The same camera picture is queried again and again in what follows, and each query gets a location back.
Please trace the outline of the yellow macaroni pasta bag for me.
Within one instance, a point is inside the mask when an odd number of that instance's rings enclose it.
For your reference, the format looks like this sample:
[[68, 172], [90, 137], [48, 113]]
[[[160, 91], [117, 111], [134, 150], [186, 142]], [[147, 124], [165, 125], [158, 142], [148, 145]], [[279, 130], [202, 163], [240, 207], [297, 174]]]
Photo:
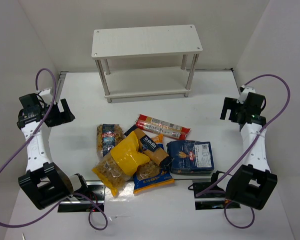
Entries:
[[100, 158], [92, 172], [110, 189], [113, 197], [116, 197], [138, 167], [149, 161], [147, 155], [139, 152], [137, 135], [132, 132]]

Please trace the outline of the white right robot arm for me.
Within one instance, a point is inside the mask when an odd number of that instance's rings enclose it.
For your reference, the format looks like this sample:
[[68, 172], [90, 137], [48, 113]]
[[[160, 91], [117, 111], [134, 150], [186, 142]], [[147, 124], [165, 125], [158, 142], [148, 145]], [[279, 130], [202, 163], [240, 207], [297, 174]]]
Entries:
[[217, 186], [225, 190], [227, 199], [256, 210], [265, 206], [278, 182], [266, 158], [266, 129], [263, 127], [267, 121], [261, 116], [265, 105], [265, 96], [247, 87], [238, 99], [224, 99], [220, 116], [222, 120], [229, 116], [231, 122], [240, 126], [246, 156], [236, 172], [226, 176]]

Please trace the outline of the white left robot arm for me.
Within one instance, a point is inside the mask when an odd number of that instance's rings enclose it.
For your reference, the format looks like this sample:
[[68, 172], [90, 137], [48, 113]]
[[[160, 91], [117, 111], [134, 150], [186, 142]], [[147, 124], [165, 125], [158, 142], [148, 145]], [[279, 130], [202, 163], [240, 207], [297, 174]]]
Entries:
[[67, 176], [53, 163], [49, 149], [50, 129], [75, 119], [66, 99], [61, 100], [62, 112], [49, 88], [24, 95], [19, 101], [23, 108], [17, 126], [29, 141], [25, 175], [18, 178], [21, 189], [39, 210], [74, 193], [86, 193], [88, 187], [83, 176], [77, 173]]

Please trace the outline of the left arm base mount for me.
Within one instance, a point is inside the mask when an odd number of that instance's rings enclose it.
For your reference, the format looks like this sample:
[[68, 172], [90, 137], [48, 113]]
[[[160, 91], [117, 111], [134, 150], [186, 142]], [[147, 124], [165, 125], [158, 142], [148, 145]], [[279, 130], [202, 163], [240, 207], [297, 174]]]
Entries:
[[[104, 210], [104, 200], [105, 200], [105, 185], [101, 181], [88, 181], [88, 190], [84, 195], [98, 204], [100, 209]], [[94, 208], [93, 204], [83, 197], [76, 196], [72, 198], [67, 198], [62, 201], [58, 206], [58, 213], [89, 213], [90, 210], [93, 212], [99, 212], [97, 208]]]

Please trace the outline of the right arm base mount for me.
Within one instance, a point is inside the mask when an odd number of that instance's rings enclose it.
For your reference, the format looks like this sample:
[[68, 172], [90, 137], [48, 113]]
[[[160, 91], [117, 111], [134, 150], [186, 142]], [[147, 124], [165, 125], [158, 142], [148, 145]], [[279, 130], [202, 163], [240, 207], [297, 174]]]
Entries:
[[196, 196], [197, 193], [212, 185], [223, 173], [224, 172], [222, 171], [216, 171], [212, 174], [210, 179], [196, 180], [188, 186], [188, 190], [194, 192], [196, 210], [224, 209], [230, 202], [225, 199], [225, 194], [221, 193], [221, 191], [224, 192], [225, 190], [218, 186], [213, 187], [209, 193], [203, 194], [199, 197]]

